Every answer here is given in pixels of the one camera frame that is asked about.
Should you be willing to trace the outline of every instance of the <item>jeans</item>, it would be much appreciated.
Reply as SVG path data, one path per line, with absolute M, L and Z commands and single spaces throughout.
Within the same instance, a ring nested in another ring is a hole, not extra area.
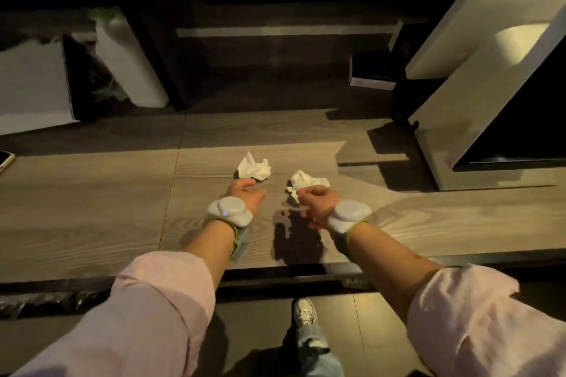
M 303 377 L 343 377 L 340 361 L 328 347 L 318 325 L 303 325 L 297 331 L 297 345 Z

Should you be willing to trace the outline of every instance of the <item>paper towel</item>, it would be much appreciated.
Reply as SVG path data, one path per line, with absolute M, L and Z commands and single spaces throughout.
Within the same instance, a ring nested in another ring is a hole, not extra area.
M 302 170 L 298 170 L 291 176 L 290 180 L 292 186 L 287 187 L 287 192 L 291 193 L 291 196 L 297 201 L 297 203 L 299 202 L 297 190 L 313 185 L 330 186 L 330 182 L 325 177 L 311 177 Z
M 238 166 L 238 176 L 240 179 L 253 177 L 255 180 L 264 181 L 271 174 L 271 167 L 267 160 L 256 163 L 250 152 L 246 154 Z

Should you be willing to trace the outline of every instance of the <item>white wrist device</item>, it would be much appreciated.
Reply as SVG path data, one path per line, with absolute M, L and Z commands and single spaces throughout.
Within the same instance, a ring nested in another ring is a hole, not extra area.
M 220 219 L 234 227 L 236 238 L 234 239 L 232 259 L 237 261 L 246 251 L 247 245 L 243 241 L 247 234 L 246 228 L 250 225 L 254 216 L 246 208 L 243 200 L 232 196 L 211 202 L 208 206 L 208 214 L 214 219 Z
M 371 215 L 371 207 L 356 200 L 342 200 L 328 217 L 328 227 L 334 232 L 334 244 L 338 252 L 348 256 L 346 243 L 352 227 Z

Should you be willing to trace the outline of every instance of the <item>sneaker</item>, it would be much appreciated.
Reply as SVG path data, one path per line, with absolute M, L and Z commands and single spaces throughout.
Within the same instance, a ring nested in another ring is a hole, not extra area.
M 293 309 L 293 316 L 297 326 L 300 328 L 303 325 L 317 325 L 315 306 L 312 305 L 311 300 L 308 298 L 299 298 L 295 302 Z

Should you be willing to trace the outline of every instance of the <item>phone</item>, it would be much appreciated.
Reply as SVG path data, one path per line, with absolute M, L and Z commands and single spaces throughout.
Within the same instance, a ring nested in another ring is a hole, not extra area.
M 8 167 L 10 163 L 15 159 L 16 156 L 13 153 L 0 151 L 0 173 L 2 173 L 4 169 Z

